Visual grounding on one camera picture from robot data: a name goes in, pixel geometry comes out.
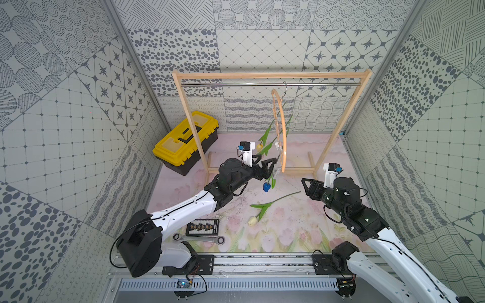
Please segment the yellow tulip flower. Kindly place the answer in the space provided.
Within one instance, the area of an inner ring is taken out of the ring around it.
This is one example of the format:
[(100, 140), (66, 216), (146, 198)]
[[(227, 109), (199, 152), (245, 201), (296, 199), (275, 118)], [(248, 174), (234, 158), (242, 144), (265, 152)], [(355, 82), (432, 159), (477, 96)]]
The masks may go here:
[(259, 144), (256, 146), (256, 150), (257, 150), (258, 153), (261, 153), (263, 151), (263, 149), (265, 148), (266, 142), (268, 140), (268, 136), (269, 136), (270, 131), (272, 129), (273, 123), (274, 123), (274, 121), (272, 121), (270, 123), (269, 127), (266, 129), (266, 131), (264, 132), (264, 134), (259, 139)]

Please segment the cream white tulip flower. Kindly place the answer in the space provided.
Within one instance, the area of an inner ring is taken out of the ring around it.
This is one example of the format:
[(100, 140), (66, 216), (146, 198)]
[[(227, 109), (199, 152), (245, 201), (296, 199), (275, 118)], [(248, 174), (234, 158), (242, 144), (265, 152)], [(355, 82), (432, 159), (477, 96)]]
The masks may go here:
[(297, 191), (297, 192), (294, 192), (294, 193), (291, 193), (291, 194), (287, 194), (285, 196), (282, 196), (278, 199), (275, 199), (274, 201), (272, 202), (268, 202), (268, 203), (264, 203), (264, 204), (253, 204), (253, 205), (250, 205), (251, 208), (255, 208), (255, 209), (258, 209), (260, 212), (255, 215), (255, 216), (252, 216), (249, 221), (248, 221), (248, 225), (249, 226), (254, 226), (256, 225), (263, 217), (264, 217), (264, 214), (268, 211), (268, 209), (276, 202), (282, 200), (282, 199), (285, 199), (285, 198), (288, 198), (290, 196), (294, 196), (295, 194), (298, 194), (300, 193), (300, 191)]

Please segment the beige wavy clothes hanger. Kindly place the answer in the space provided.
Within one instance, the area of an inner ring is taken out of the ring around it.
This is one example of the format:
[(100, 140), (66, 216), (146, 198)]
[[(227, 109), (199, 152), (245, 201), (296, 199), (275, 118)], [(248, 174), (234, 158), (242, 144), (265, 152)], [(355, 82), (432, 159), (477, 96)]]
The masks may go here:
[(271, 90), (273, 100), (274, 126), (276, 131), (275, 147), (279, 153), (280, 171), (285, 173), (287, 162), (287, 126), (283, 98), (276, 89)]

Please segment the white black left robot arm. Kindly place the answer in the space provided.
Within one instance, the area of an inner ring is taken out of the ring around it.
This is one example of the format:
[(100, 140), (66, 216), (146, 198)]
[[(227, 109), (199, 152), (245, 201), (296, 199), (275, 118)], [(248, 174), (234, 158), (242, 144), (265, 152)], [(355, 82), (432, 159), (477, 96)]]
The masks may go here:
[(186, 241), (164, 243), (190, 222), (223, 208), (243, 193), (252, 179), (266, 180), (273, 171), (276, 158), (252, 157), (247, 165), (240, 159), (227, 159), (218, 174), (201, 192), (162, 211), (136, 212), (124, 232), (112, 245), (120, 253), (125, 268), (133, 278), (145, 275), (159, 265), (169, 269), (169, 276), (193, 273), (198, 268), (198, 255)]

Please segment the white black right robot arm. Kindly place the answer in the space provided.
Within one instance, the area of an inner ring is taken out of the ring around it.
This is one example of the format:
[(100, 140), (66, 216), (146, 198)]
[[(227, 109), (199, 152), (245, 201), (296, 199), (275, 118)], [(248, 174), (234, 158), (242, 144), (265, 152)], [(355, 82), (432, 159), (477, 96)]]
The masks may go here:
[(301, 182), (308, 198), (340, 215), (339, 223), (378, 253), (395, 275), (375, 265), (348, 241), (332, 251), (337, 268), (362, 278), (391, 302), (471, 302), (471, 298), (441, 283), (405, 247), (385, 219), (362, 204), (361, 188), (353, 179), (337, 177), (326, 183), (303, 178)]

